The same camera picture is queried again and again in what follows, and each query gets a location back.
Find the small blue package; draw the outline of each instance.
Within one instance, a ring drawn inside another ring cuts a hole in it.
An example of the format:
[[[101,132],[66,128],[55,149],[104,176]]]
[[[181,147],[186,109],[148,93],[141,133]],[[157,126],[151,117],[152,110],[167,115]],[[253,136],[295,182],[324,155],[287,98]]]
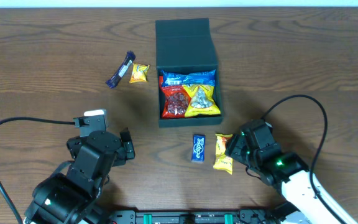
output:
[[[163,82],[162,87],[170,85],[210,85],[215,86],[215,69],[208,72],[195,72],[188,75],[182,75],[173,72],[166,72],[161,70]]]
[[[204,161],[205,136],[195,134],[193,137],[193,154],[192,162]]]

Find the red candy package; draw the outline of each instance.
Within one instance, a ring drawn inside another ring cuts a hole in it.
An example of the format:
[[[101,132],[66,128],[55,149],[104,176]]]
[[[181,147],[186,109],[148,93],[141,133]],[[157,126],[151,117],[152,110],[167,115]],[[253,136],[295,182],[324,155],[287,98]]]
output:
[[[163,78],[160,77],[160,88],[165,94],[165,106],[162,118],[184,118],[191,98],[181,85],[161,87]]]

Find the yellow wrapper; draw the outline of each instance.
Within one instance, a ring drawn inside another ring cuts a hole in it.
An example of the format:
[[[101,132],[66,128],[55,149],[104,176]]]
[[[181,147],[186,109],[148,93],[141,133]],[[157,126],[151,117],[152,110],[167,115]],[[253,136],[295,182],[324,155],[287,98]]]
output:
[[[216,160],[214,169],[226,170],[230,175],[233,173],[233,159],[225,155],[226,143],[232,137],[232,134],[216,134]]]
[[[191,97],[185,117],[189,118],[199,114],[216,115],[221,114],[218,106],[212,99],[214,87],[211,85],[183,85],[187,94]]]
[[[132,69],[132,76],[129,83],[135,82],[147,82],[146,74],[150,65],[141,65],[138,63],[134,63],[134,68]]]

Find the snack package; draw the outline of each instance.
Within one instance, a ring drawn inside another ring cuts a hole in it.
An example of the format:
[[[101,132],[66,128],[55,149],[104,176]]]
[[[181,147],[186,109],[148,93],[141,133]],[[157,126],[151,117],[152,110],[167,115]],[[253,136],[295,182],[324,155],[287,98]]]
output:
[[[189,118],[199,114],[216,115],[221,114],[218,106],[212,99],[214,87],[210,85],[183,85],[187,94],[191,97],[185,117]]]
[[[165,106],[162,118],[184,118],[190,97],[181,85],[161,87],[165,94]]]
[[[188,75],[182,75],[174,72],[161,70],[163,76],[162,87],[169,85],[190,85],[203,84],[215,86],[215,69],[208,72],[195,72]]]
[[[135,82],[147,82],[146,74],[150,65],[141,65],[138,63],[134,63],[134,68],[132,69],[132,76],[129,83]]]
[[[226,143],[232,137],[232,134],[216,134],[216,160],[214,169],[226,170],[230,175],[233,173],[233,159],[225,155]]]

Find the box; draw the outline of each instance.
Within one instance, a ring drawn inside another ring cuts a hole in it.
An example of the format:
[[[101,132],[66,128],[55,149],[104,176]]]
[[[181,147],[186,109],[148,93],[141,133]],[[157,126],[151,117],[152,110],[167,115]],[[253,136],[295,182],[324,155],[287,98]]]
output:
[[[223,105],[219,85],[218,60],[209,31],[209,19],[179,19],[155,21],[157,82],[161,70],[189,74],[216,70],[213,100],[221,110],[219,115],[199,115],[192,118],[162,119],[165,95],[158,83],[158,125],[161,128],[221,124]]]

